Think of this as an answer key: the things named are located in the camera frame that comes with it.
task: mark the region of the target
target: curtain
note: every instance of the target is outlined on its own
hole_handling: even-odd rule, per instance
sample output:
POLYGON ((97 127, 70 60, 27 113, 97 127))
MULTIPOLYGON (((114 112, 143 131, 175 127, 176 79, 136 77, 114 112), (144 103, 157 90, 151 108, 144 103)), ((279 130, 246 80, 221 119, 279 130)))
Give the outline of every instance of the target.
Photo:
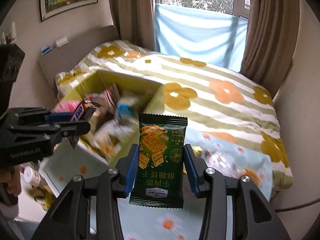
POLYGON ((155 0, 109 0, 109 3, 117 38, 155 50, 155 0))
POLYGON ((297 43, 299 0, 251 0, 240 73, 275 96, 297 43))

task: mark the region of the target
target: green wrapper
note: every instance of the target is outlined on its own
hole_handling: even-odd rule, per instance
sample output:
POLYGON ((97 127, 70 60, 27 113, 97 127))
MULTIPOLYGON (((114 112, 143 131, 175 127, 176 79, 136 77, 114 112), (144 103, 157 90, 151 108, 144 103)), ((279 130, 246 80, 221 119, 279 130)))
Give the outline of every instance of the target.
POLYGON ((130 204, 183 208, 186 117, 140 114, 139 167, 130 204))

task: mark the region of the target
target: white wall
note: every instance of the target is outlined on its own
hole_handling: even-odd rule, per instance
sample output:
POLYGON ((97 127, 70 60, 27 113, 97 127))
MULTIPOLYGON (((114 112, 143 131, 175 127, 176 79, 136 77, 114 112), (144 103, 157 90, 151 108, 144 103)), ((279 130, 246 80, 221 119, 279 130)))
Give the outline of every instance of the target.
MULTIPOLYGON (((281 137, 292 168, 292 188, 273 206, 291 207, 320 197, 320 23, 300 0, 300 28, 293 68, 275 98, 281 137)), ((280 213, 292 240, 300 240, 320 212, 320 203, 280 213)))
POLYGON ((16 22, 17 45, 25 52, 17 82, 11 94, 10 107, 44 106, 52 108, 55 98, 38 63, 41 47, 52 45, 58 38, 68 39, 86 30, 112 25, 109 1, 91 4, 40 21, 39 0, 17 0, 0 26, 7 32, 16 22))

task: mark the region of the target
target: striped bedspread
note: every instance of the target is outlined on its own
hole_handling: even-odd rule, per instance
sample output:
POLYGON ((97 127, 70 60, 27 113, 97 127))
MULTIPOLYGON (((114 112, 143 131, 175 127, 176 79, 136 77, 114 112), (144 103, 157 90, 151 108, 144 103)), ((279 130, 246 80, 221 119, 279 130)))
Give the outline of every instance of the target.
POLYGON ((274 191, 292 185, 272 98, 262 86, 215 65, 114 41, 96 47, 69 73, 57 74, 58 90, 65 95, 97 69, 164 84, 164 114, 188 117, 188 127, 205 140, 218 137, 269 155, 274 191))

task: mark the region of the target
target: headboard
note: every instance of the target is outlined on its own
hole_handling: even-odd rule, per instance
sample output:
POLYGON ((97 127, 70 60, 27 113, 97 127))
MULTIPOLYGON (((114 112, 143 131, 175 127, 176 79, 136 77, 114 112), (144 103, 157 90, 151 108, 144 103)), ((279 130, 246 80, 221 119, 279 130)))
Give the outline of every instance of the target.
POLYGON ((54 77, 57 73, 70 71, 96 46, 116 40, 112 25, 81 33, 61 48, 54 48, 48 54, 40 56, 39 63, 50 86, 55 90, 54 77))

